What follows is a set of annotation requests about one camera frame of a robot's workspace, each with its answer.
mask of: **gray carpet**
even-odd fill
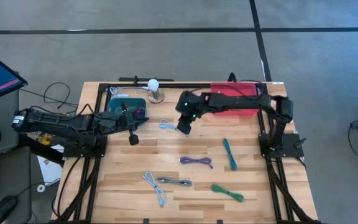
[[[358,1],[256,0],[262,28],[358,27]],[[164,27],[253,27],[243,0],[0,0],[0,30],[130,29]],[[326,223],[358,223],[358,157],[347,142],[358,119],[358,32],[264,33],[272,80],[285,82],[295,102],[295,123],[304,149],[311,191]],[[257,40],[250,33],[0,35],[0,59],[43,93],[53,82],[71,87],[119,77],[175,80],[264,80]],[[67,90],[55,86],[51,97]],[[21,108],[45,105],[21,93]],[[60,111],[70,111],[63,107]],[[351,132],[358,152],[358,130]],[[42,180],[33,158],[32,181]],[[39,222],[50,218],[57,184],[33,191]]]

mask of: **desk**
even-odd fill
[[[87,103],[95,105],[98,86],[98,82],[84,84],[79,109]],[[282,83],[267,83],[267,88],[270,95],[286,95]],[[260,155],[257,116],[206,114],[192,124],[189,137],[178,131],[160,129],[161,119],[177,124],[180,114],[175,111],[175,106],[183,90],[163,89],[165,99],[160,104],[146,100],[150,120],[135,132],[140,144],[130,146],[128,132],[108,136],[106,155],[101,159],[92,222],[142,223],[144,218],[149,218],[150,223],[216,223],[216,220],[224,223],[274,223],[269,178],[265,159]],[[133,89],[125,89],[124,93],[135,97]],[[146,92],[138,91],[137,94],[147,96]],[[287,132],[294,130],[293,123],[287,125]],[[230,143],[237,171],[230,169],[223,138]],[[214,169],[202,164],[181,165],[178,161],[181,156],[210,157]],[[75,158],[71,158],[65,162],[62,179],[66,178],[74,161]],[[317,219],[305,168],[292,158],[284,158],[283,163],[290,193],[306,214]],[[62,198],[63,208],[78,191],[82,165],[83,159],[68,178]],[[155,190],[142,178],[146,170],[151,170],[156,177],[190,179],[193,186],[159,184],[168,195],[168,202],[160,208]],[[214,193],[210,190],[211,184],[242,193],[246,201],[239,203],[227,195]],[[85,195],[81,218],[85,217],[87,201]],[[280,205],[285,214],[281,195]]]

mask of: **black line on floor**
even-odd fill
[[[261,28],[262,32],[358,32],[358,27]]]
[[[259,24],[258,12],[256,10],[255,0],[249,0],[249,4],[251,6],[252,19],[254,20],[256,40],[258,42],[258,49],[260,59],[262,60],[262,68],[264,70],[265,81],[271,82],[272,76],[270,75],[269,63],[267,62],[264,38],[262,37],[262,32]]]
[[[0,30],[2,34],[172,34],[172,33],[222,33],[255,32],[254,28],[156,28],[156,29],[84,29],[84,30]]]

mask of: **light blue cable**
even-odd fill
[[[160,207],[163,207],[164,204],[167,202],[168,197],[167,195],[164,193],[163,190],[161,190],[161,188],[159,186],[157,186],[157,184],[155,183],[155,179],[154,179],[154,175],[151,171],[146,171],[146,173],[144,175],[142,175],[143,179],[146,180],[149,184],[151,184],[156,193],[157,193],[157,197],[158,197],[158,204],[160,205]]]
[[[160,121],[160,128],[161,129],[170,129],[170,130],[176,130],[179,131],[179,129],[177,127],[175,127],[173,124],[171,124],[169,121],[167,121],[166,119],[162,119]]]

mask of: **green cable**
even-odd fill
[[[211,186],[211,190],[213,192],[217,192],[217,193],[224,193],[224,194],[227,194],[229,195],[230,197],[232,197],[234,200],[238,201],[238,202],[244,202],[244,196],[242,196],[241,194],[238,194],[238,193],[233,193],[233,192],[230,192],[224,188],[222,188],[221,186],[219,186],[218,184],[213,184]]]
[[[237,164],[233,158],[233,155],[231,154],[231,150],[230,150],[230,146],[229,146],[229,141],[224,138],[223,139],[223,145],[224,145],[224,148],[226,149],[227,151],[227,155],[229,156],[229,160],[230,160],[230,168],[232,170],[237,170]]]

